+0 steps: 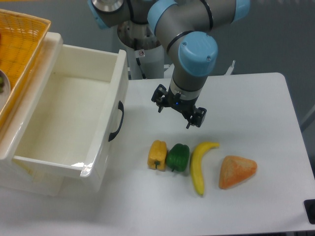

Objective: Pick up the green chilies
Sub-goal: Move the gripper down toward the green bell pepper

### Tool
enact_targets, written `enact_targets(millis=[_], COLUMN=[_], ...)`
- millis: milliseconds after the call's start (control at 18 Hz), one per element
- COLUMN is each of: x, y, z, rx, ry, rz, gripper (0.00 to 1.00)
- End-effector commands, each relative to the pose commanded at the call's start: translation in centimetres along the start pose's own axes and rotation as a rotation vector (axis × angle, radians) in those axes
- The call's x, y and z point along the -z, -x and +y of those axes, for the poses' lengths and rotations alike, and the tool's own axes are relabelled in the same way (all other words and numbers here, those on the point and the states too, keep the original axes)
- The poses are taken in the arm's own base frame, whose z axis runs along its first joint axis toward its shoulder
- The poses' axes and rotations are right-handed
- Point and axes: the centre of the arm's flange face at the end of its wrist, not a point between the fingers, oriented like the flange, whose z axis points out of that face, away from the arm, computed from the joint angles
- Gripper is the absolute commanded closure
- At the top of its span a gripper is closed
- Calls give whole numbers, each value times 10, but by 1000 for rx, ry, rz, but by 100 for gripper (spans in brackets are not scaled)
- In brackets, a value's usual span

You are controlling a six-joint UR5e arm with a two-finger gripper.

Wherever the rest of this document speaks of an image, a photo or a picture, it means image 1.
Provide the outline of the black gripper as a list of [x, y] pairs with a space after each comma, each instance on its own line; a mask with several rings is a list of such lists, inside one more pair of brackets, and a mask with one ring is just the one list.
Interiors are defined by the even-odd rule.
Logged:
[[159, 84], [151, 101], [158, 106], [159, 113], [164, 107], [170, 107], [188, 117], [186, 129], [189, 129], [191, 126], [201, 127], [207, 113], [207, 109], [196, 107], [198, 97], [199, 91], [185, 91], [177, 88], [175, 91], [172, 91], [171, 88], [167, 91], [165, 86]]

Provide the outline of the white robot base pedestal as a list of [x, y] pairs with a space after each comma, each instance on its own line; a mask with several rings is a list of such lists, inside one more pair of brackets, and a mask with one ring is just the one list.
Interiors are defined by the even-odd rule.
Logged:
[[118, 25], [117, 34], [126, 49], [132, 80], [164, 77], [164, 48], [148, 24], [126, 21]]

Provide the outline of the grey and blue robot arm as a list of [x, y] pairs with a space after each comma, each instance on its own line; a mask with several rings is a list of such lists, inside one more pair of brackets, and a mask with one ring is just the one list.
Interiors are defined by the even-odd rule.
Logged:
[[200, 127], [207, 111], [195, 104], [218, 56], [209, 33], [246, 17], [250, 1], [90, 0], [88, 6], [101, 29], [117, 27], [132, 76], [160, 76], [163, 58], [155, 59], [153, 51], [169, 56], [174, 64], [170, 85], [159, 85], [152, 101], [160, 110], [170, 107], [181, 113], [188, 126]]

